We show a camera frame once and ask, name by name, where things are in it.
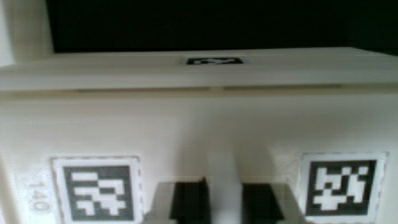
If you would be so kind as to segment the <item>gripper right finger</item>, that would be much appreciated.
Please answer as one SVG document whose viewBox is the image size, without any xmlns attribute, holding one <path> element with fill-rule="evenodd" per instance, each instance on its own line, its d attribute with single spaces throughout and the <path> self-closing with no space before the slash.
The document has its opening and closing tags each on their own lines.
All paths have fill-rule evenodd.
<svg viewBox="0 0 398 224">
<path fill-rule="evenodd" d="M 246 183 L 242 224 L 308 224 L 287 183 Z"/>
</svg>

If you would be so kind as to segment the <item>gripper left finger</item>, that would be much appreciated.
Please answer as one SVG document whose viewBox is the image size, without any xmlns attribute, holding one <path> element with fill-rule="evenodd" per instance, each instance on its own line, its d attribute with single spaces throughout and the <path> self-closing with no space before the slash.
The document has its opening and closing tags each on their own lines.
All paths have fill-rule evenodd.
<svg viewBox="0 0 398 224">
<path fill-rule="evenodd" d="M 211 187 L 198 181 L 164 182 L 157 186 L 145 224 L 212 224 Z"/>
</svg>

